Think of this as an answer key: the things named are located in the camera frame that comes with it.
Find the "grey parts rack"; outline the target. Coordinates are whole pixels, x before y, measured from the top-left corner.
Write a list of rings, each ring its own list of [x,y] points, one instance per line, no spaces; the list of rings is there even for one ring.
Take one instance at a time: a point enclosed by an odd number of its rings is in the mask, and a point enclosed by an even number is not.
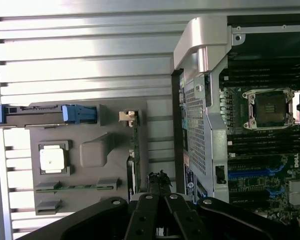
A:
[[[141,99],[32,103],[30,106],[74,104],[97,108],[97,123],[28,127],[31,145],[35,213],[38,216],[77,212],[99,200],[128,199],[127,166],[132,131],[119,122],[119,112],[139,112],[141,188],[145,186],[147,102]],[[62,148],[61,172],[40,169],[41,149]]]

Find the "green motherboard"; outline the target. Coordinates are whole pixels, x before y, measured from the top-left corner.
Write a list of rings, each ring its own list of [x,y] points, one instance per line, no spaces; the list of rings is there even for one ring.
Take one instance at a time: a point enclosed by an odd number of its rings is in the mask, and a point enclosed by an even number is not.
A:
[[[267,170],[268,176],[228,178],[229,202],[270,220],[300,227],[300,205],[289,203],[289,181],[300,180],[300,57],[230,61],[220,73],[220,112],[226,126],[229,171]],[[295,124],[249,130],[244,92],[295,90]]]

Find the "blue expansion slot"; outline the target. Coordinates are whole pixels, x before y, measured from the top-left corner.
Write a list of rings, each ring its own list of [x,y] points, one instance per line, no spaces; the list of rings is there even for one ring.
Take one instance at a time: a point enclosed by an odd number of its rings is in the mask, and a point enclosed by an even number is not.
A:
[[[247,171],[230,171],[228,172],[228,178],[249,178],[249,177],[261,177],[268,176],[270,173],[267,170],[247,170]]]

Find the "dark grey PC case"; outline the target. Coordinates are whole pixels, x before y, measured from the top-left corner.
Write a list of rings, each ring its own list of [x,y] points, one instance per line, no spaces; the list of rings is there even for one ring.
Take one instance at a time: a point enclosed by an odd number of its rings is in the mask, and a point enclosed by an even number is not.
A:
[[[220,73],[230,61],[300,58],[300,13],[203,15],[186,25],[173,53],[175,128],[186,194],[229,202]]]

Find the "silver CPU chip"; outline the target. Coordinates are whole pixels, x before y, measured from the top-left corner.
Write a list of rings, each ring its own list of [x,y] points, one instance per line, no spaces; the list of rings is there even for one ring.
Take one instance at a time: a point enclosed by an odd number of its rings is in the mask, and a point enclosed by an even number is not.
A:
[[[60,173],[65,168],[64,151],[61,148],[44,148],[39,151],[40,169]]]

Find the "silver chipset heatsink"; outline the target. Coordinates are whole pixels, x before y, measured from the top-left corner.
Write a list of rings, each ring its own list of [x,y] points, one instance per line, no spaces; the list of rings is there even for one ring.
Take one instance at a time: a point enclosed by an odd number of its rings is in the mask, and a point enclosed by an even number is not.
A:
[[[289,181],[289,203],[300,205],[300,180]]]

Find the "hard disk with blue carrier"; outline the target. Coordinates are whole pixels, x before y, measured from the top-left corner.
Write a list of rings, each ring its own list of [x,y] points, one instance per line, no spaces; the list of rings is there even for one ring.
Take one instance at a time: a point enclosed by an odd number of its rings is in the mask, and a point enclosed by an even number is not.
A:
[[[81,123],[97,123],[97,108],[77,104],[0,105],[0,128],[45,128]]]

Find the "CPU socket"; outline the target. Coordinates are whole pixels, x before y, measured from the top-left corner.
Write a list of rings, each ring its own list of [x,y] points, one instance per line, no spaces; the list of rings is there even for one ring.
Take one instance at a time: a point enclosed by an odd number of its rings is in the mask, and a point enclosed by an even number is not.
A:
[[[246,91],[248,120],[243,127],[248,130],[265,131],[291,127],[295,124],[293,98],[295,90],[290,88],[268,88]]]

